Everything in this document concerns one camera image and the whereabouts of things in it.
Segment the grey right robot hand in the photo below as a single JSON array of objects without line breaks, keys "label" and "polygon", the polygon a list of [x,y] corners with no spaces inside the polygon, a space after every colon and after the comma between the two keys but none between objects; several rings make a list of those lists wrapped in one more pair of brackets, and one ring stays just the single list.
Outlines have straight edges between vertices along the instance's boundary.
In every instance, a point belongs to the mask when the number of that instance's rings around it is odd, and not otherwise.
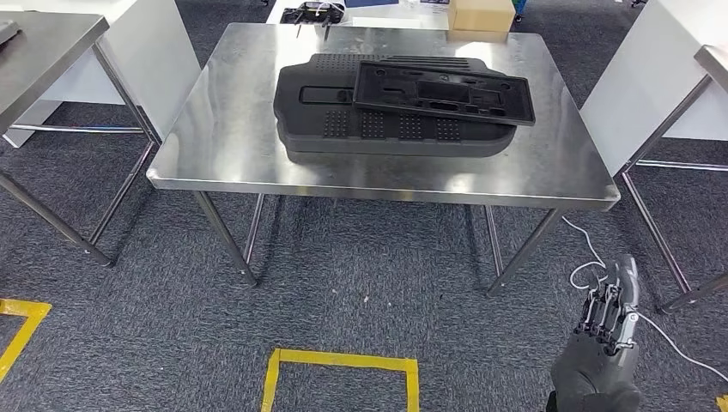
[{"label": "grey right robot hand", "polygon": [[550,370],[554,389],[547,411],[636,411],[639,345],[634,331],[640,287],[634,258],[606,264],[605,281],[587,287],[581,318]]}]

